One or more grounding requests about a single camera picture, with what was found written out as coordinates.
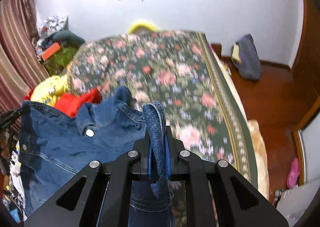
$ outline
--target clothing pile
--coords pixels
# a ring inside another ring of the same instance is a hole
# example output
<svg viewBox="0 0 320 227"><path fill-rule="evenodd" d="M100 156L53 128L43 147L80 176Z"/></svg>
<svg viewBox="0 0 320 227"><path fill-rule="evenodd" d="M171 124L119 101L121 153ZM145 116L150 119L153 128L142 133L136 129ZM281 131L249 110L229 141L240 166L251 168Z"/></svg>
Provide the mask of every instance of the clothing pile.
<svg viewBox="0 0 320 227"><path fill-rule="evenodd" d="M8 140L9 133L6 132L4 137ZM2 203L5 205L17 223L27 219L24 213L25 197L20 177L21 163L19 163L19 149L19 143L17 143L12 150L12 155L9 162L10 175L4 176L4 186L2 192Z"/></svg>
<svg viewBox="0 0 320 227"><path fill-rule="evenodd" d="M171 196L165 177L163 107L153 102L144 105L140 112L129 106L131 102L131 92L124 86L99 104L83 103L75 117L44 103L24 101L22 106L27 112L21 117L19 161L26 216L90 161L109 162L131 150L147 129L159 179L154 183L133 182L129 226L143 226L140 221L143 217L151 221L147 212L157 212L152 214L156 226L173 226Z"/></svg>
<svg viewBox="0 0 320 227"><path fill-rule="evenodd" d="M67 23L68 17L48 17L39 28L40 39L35 46L35 52L49 75L61 73L79 47L85 43L84 39L66 29Z"/></svg>
<svg viewBox="0 0 320 227"><path fill-rule="evenodd" d="M96 88L81 96L68 93L67 75L51 76L29 91L24 100L53 106L70 117L74 117L83 103L98 104L101 95Z"/></svg>

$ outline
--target curtain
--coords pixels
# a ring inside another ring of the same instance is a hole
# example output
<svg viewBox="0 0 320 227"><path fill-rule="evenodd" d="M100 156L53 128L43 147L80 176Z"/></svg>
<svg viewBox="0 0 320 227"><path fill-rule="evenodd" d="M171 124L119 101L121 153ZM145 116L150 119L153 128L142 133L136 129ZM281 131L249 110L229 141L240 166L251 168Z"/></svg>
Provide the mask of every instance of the curtain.
<svg viewBox="0 0 320 227"><path fill-rule="evenodd" d="M0 113L20 107L30 88L49 77L31 44L37 37L34 0L1 0Z"/></svg>

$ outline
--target yellow plush toy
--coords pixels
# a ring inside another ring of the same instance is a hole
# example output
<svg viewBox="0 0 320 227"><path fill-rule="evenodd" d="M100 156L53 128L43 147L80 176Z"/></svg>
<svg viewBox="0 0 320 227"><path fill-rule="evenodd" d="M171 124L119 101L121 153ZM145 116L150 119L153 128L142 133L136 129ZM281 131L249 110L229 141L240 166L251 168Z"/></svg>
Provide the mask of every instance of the yellow plush toy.
<svg viewBox="0 0 320 227"><path fill-rule="evenodd" d="M54 106L60 96L68 91L67 75L53 75L36 86L30 100Z"/></svg>

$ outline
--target orange box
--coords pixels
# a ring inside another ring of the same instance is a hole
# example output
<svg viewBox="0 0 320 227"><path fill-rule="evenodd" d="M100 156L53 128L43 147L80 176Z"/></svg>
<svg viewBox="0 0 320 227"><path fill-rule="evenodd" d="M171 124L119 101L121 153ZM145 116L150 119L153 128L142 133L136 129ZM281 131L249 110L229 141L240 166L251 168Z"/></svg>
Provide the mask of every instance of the orange box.
<svg viewBox="0 0 320 227"><path fill-rule="evenodd" d="M58 42L53 43L44 53L42 54L43 61L48 60L50 57L52 57L56 52L58 52L61 49Z"/></svg>

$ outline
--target pink slipper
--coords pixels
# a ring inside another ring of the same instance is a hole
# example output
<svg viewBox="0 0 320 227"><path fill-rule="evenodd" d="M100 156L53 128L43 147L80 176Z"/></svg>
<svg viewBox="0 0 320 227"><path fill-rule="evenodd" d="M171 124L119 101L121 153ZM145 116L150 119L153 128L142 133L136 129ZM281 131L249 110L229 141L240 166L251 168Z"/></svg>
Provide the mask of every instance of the pink slipper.
<svg viewBox="0 0 320 227"><path fill-rule="evenodd" d="M299 161L298 158L294 158L290 166L290 172L287 178L287 187L289 189L294 188L297 183L298 176L300 174Z"/></svg>

